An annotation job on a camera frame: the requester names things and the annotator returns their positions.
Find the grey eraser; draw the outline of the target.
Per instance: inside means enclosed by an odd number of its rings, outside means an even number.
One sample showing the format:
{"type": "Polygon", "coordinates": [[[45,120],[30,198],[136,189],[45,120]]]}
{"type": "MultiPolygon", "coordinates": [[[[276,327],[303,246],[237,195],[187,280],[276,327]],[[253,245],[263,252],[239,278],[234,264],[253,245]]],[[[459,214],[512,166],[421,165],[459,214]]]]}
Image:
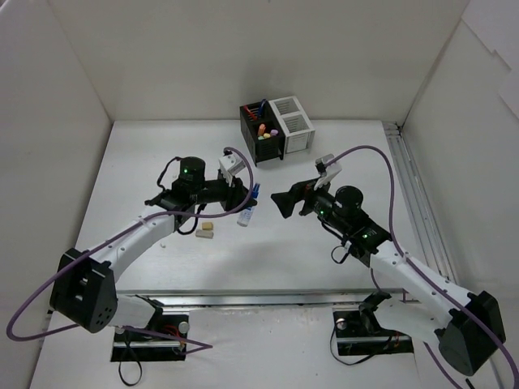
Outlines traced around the grey eraser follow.
{"type": "Polygon", "coordinates": [[[195,231],[195,236],[204,239],[213,239],[214,232],[212,230],[197,229],[195,231]]]}

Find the red gel pen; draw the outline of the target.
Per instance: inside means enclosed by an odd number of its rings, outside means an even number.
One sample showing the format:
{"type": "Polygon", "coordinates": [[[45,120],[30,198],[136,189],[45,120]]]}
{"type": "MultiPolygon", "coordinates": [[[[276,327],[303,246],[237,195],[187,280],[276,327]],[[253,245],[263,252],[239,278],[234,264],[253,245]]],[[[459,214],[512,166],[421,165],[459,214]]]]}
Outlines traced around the red gel pen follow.
{"type": "Polygon", "coordinates": [[[248,115],[248,117],[252,120],[252,121],[257,121],[260,116],[259,116],[259,106],[258,105],[246,105],[244,106],[244,109],[248,115]]]}

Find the blue gel pen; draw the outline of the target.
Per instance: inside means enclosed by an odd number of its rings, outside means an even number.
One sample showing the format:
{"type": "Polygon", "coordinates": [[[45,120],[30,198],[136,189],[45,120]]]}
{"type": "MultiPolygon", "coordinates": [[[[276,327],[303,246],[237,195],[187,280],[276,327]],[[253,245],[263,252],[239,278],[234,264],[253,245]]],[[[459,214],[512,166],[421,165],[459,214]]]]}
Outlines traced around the blue gel pen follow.
{"type": "Polygon", "coordinates": [[[257,118],[258,119],[261,119],[264,117],[264,114],[266,112],[266,106],[267,106],[267,103],[268,103],[268,100],[267,99],[263,99],[260,104],[259,104],[259,108],[257,110],[257,118]]]}

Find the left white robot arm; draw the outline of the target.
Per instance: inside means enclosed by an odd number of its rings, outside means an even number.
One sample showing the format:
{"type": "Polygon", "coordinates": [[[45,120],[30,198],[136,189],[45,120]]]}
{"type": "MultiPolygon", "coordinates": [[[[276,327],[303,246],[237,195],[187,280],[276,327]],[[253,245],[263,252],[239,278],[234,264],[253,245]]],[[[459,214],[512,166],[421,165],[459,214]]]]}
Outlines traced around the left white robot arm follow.
{"type": "Polygon", "coordinates": [[[161,304],[146,297],[120,297],[116,284],[122,274],[188,220],[203,218],[202,207],[218,203],[227,216],[255,204],[253,185],[243,184],[237,176],[251,167],[238,152],[225,150],[214,180],[206,179],[202,159],[188,156],[176,161],[178,177],[169,188],[145,201],[134,224],[96,248],[72,248],[62,256],[49,301],[53,310],[91,333],[105,327],[132,327],[144,340],[159,336],[161,304]]]}

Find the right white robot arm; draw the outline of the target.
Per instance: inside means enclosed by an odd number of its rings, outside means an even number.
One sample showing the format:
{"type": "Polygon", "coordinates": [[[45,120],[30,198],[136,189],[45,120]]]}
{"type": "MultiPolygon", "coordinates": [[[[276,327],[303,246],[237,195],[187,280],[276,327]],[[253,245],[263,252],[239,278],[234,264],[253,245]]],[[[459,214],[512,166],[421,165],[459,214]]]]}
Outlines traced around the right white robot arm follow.
{"type": "Polygon", "coordinates": [[[397,302],[386,292],[373,293],[360,307],[358,322],[369,334],[383,328],[404,332],[436,346],[443,359],[458,373],[473,376],[505,342],[498,301],[488,292],[472,293],[444,278],[428,266],[398,250],[389,231],[362,209],[362,191],[342,186],[336,194],[315,181],[298,182],[272,194],[281,215],[289,218],[297,203],[301,216],[317,215],[322,225],[335,229],[348,254],[371,270],[384,273],[427,308],[397,302]]]}

